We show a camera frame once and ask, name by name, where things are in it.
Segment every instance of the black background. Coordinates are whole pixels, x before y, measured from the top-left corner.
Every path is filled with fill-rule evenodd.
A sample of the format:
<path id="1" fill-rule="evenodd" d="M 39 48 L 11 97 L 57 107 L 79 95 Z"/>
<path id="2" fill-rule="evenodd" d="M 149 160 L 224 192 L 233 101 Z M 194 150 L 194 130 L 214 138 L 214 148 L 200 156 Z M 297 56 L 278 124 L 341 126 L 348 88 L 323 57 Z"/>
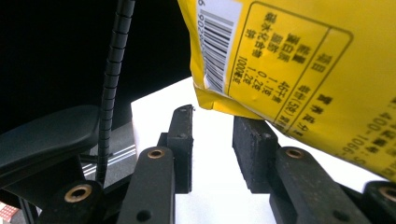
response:
<path id="1" fill-rule="evenodd" d="M 116 5 L 0 1 L 0 133 L 73 105 L 100 104 Z M 113 127 L 126 121 L 133 100 L 190 75 L 189 34 L 177 0 L 137 0 Z"/>

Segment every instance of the barcode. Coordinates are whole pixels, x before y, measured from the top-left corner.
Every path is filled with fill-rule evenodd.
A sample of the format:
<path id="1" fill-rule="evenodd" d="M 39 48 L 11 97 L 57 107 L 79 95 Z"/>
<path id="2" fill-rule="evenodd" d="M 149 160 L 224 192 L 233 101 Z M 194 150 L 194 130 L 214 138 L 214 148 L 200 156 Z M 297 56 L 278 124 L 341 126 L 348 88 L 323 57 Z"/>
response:
<path id="1" fill-rule="evenodd" d="M 201 14 L 205 16 L 203 48 L 205 78 L 209 89 L 223 92 L 233 22 L 202 9 Z"/>

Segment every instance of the snack bag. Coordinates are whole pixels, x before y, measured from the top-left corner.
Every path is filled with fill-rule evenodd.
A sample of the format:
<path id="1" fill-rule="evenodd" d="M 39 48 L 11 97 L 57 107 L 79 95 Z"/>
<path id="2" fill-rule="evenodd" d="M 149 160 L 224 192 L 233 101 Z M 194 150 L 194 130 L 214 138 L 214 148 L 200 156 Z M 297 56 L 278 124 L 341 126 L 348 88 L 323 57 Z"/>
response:
<path id="1" fill-rule="evenodd" d="M 396 181 L 396 1 L 178 2 L 201 107 Z"/>

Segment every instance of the black cable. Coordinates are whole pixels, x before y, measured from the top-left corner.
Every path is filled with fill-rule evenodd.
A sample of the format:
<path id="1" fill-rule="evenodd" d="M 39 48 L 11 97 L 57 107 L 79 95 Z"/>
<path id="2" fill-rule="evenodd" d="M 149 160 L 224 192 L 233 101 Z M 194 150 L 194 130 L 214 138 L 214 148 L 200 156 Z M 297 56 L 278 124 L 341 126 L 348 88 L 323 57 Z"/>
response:
<path id="1" fill-rule="evenodd" d="M 95 179 L 103 185 L 106 179 L 107 161 L 110 149 L 114 101 L 133 13 L 134 0 L 119 0 L 106 60 L 105 83 L 103 86 L 101 117 L 99 122 L 98 161 Z"/>

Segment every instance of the white surface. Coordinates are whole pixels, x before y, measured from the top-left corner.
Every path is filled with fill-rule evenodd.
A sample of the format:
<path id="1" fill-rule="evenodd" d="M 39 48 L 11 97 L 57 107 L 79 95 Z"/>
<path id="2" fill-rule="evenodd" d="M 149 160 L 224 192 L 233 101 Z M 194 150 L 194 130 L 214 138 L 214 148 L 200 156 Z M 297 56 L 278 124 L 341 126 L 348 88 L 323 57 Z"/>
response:
<path id="1" fill-rule="evenodd" d="M 251 194 L 232 148 L 233 116 L 198 106 L 187 78 L 131 103 L 137 153 L 157 145 L 173 111 L 193 105 L 192 193 L 176 196 L 176 223 L 275 223 L 269 195 Z M 337 182 L 361 191 L 367 181 L 382 179 L 277 133 L 281 146 L 309 151 Z"/>

